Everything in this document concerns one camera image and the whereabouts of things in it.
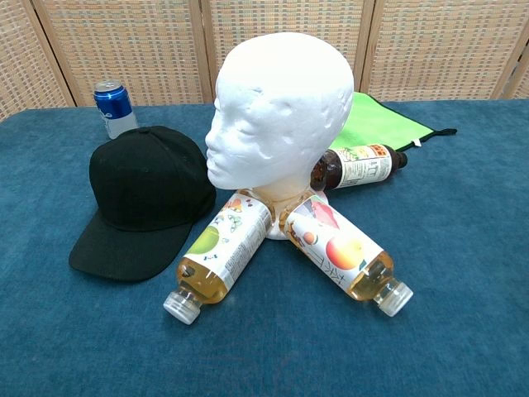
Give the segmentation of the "black baseball cap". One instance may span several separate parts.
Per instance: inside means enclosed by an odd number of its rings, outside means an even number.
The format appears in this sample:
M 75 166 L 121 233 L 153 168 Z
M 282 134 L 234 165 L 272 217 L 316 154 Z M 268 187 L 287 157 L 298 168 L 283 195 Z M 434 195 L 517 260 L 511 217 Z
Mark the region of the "black baseball cap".
M 141 127 L 99 146 L 89 162 L 98 210 L 69 265 L 110 280 L 140 282 L 166 269 L 216 190 L 199 146 L 163 126 Z

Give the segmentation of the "woven rattan folding screen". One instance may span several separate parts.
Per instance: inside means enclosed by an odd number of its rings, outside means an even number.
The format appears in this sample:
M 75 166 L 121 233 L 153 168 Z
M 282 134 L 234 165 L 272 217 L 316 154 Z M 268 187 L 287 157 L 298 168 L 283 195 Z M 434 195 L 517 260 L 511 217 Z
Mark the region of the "woven rattan folding screen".
M 293 31 L 335 46 L 383 101 L 529 98 L 529 0 L 0 0 L 0 121 L 93 105 L 210 103 L 228 52 Z

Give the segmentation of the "green apple label tea bottle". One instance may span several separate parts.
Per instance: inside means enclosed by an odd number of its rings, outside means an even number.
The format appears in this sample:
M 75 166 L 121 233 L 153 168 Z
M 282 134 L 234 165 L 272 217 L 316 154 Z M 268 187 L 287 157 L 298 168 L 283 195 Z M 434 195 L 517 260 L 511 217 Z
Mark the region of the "green apple label tea bottle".
M 271 203 L 251 190 L 237 190 L 179 261 L 178 287 L 164 301 L 164 309 L 189 325 L 203 305 L 221 302 L 274 219 Z

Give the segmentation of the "blue and white soda can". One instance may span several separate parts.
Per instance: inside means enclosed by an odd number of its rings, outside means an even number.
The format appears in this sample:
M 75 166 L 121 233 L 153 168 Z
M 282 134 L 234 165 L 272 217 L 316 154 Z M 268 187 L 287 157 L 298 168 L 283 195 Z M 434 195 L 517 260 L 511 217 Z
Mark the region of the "blue and white soda can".
M 128 92 L 119 80 L 106 79 L 95 83 L 93 97 L 110 139 L 139 127 Z

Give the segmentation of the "green microfiber cloth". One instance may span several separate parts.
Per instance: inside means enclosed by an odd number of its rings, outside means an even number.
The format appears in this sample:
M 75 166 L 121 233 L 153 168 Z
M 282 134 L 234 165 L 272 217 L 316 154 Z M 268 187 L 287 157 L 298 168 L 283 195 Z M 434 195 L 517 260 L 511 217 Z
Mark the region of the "green microfiber cloth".
M 354 92 L 350 115 L 330 148 L 381 144 L 405 151 L 420 147 L 434 136 L 456 133 L 454 128 L 430 128 L 383 105 L 367 93 Z

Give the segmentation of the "peach label tea bottle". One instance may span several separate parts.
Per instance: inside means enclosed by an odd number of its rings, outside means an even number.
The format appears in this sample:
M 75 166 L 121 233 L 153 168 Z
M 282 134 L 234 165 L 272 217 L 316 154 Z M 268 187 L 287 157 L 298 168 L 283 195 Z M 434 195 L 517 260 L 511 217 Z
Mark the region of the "peach label tea bottle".
M 318 195 L 306 192 L 287 206 L 279 228 L 326 276 L 356 301 L 373 300 L 389 317 L 413 291 L 393 274 L 393 259 Z

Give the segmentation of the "white foam mannequin head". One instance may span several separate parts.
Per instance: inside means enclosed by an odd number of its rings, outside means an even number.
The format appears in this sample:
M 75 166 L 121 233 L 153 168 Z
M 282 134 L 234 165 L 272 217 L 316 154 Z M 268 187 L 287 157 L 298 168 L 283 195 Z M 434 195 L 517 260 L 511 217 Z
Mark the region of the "white foam mannequin head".
M 241 42 L 217 76 L 208 178 L 219 189 L 250 189 L 281 213 L 309 189 L 353 92 L 348 61 L 324 40 L 280 32 Z

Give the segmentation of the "dark brown tea bottle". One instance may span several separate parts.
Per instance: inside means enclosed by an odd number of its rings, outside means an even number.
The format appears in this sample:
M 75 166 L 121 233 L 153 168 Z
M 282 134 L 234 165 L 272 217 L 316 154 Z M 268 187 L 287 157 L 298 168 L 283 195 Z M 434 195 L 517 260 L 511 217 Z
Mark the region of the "dark brown tea bottle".
M 322 191 L 377 183 L 406 165 L 406 154 L 387 145 L 327 149 L 312 170 L 310 186 Z

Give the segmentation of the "blue velvet table cloth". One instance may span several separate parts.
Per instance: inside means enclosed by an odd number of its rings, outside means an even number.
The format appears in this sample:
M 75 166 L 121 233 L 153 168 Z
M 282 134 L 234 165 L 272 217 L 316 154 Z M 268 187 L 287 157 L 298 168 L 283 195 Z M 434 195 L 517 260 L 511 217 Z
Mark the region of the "blue velvet table cloth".
M 173 268 L 121 284 L 69 267 L 96 209 L 97 110 L 0 122 L 0 397 L 529 397 L 529 99 L 393 109 L 455 134 L 328 197 L 393 258 L 402 311 L 266 241 L 190 326 L 163 309 Z

